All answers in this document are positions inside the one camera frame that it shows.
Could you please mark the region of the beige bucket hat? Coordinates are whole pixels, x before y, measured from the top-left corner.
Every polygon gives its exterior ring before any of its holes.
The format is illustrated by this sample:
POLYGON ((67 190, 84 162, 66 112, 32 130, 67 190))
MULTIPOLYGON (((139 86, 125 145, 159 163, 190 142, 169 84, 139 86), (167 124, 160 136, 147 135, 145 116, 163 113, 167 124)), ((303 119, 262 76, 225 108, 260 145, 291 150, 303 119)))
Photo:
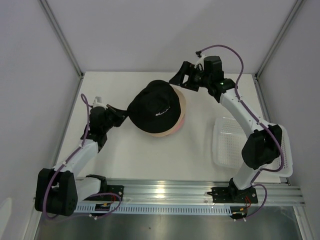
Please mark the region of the beige bucket hat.
POLYGON ((177 96, 179 98, 179 104, 180 104, 180 116, 179 116, 179 119, 178 119, 177 123, 167 131, 160 132, 160 133, 149 133, 149 135, 152 136, 152 137, 161 138, 161 137, 173 135, 173 134, 175 134, 176 132, 178 132, 182 128, 181 127, 178 131, 175 131, 175 128, 179 124, 181 119, 186 116, 187 102, 186 102, 185 96, 183 95, 183 93, 180 90, 178 90, 176 87, 173 87, 173 89, 174 89, 175 93, 177 94, 177 96))

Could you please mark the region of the black and beige hat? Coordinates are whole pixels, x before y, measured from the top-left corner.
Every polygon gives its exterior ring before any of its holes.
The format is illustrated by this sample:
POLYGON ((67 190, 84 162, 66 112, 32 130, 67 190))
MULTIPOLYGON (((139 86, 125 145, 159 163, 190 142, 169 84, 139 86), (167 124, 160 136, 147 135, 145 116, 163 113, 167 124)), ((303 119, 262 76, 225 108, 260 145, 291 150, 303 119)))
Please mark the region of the black and beige hat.
POLYGON ((163 133, 171 129, 181 115, 180 101, 173 86, 164 80, 153 80, 132 100, 128 117, 140 130, 163 133))

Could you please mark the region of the pink bucket hat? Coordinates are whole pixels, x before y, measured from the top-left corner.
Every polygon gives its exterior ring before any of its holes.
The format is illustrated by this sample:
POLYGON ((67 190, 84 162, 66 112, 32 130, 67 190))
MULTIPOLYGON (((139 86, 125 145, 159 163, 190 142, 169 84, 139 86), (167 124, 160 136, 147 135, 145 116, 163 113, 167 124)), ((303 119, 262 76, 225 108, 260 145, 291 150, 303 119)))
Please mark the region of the pink bucket hat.
POLYGON ((175 128, 175 131, 178 131, 184 125, 184 122, 185 122, 185 117, 183 117, 181 121, 178 123, 178 125, 175 128))

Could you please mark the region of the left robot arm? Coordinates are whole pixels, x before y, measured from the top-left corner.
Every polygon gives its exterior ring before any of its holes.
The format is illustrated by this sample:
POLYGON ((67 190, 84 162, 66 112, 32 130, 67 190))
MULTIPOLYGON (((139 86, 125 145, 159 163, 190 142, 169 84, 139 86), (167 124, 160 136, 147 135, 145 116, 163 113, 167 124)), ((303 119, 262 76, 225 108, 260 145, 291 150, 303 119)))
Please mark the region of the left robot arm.
POLYGON ((104 176, 89 174, 77 181, 86 164, 96 157, 107 142, 107 133, 120 127, 128 114, 110 105, 96 105, 88 113, 88 122, 78 147, 64 161, 43 168, 37 177, 34 208, 49 218, 71 216, 79 202, 96 199, 122 202, 122 190, 108 186, 104 176))

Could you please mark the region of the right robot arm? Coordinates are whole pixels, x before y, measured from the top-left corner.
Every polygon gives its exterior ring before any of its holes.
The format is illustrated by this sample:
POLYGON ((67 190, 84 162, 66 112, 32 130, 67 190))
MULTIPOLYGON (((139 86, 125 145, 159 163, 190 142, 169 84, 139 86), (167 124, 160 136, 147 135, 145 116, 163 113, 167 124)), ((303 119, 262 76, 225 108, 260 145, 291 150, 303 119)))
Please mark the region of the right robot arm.
POLYGON ((224 76, 219 56, 202 56, 196 64, 184 61, 169 83, 195 92, 206 88, 208 94, 232 114, 246 135, 241 150, 243 164, 227 187, 211 188, 208 194, 213 202, 244 204, 250 200, 256 204, 258 198, 253 183, 260 173, 278 173, 284 167, 282 127, 265 121, 246 104, 239 93, 238 82, 224 76), (267 168, 277 158, 281 160, 279 167, 267 168))

